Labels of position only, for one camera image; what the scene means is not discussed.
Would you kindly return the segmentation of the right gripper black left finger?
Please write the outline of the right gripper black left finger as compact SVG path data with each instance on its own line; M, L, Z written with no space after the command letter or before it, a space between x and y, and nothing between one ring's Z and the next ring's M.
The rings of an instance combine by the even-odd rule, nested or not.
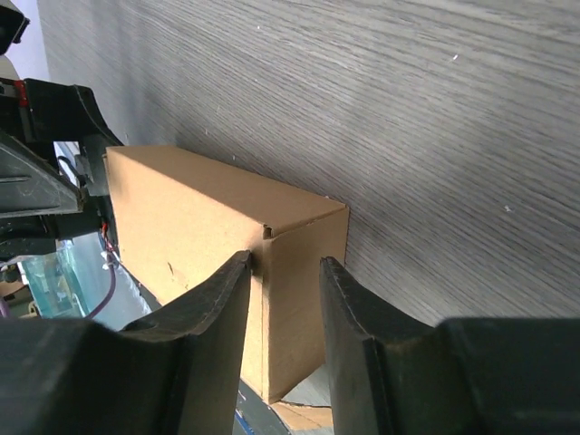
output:
M228 434L251 281L236 252L206 281L113 331L86 319L4 319L4 434Z

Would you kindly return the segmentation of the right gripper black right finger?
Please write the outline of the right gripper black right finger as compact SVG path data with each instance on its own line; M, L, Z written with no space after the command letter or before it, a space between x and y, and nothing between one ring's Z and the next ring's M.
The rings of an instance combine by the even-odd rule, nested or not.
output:
M435 326L320 263L338 434L576 434L575 318L458 317Z

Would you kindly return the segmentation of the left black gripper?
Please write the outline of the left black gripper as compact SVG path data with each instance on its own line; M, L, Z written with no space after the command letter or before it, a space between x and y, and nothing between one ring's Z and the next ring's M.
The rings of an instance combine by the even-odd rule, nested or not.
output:
M99 232L118 243L106 150L122 142L92 90L35 79L1 81L1 261L55 252Z

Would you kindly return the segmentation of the brown cardboard paper box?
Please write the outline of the brown cardboard paper box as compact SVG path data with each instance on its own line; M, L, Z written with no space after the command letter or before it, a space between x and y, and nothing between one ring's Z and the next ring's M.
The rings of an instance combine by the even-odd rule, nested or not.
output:
M160 303L251 252L241 377L291 429L331 427L329 407L286 395L324 363L319 263L344 259L348 207L171 146L110 147L104 163L121 262Z

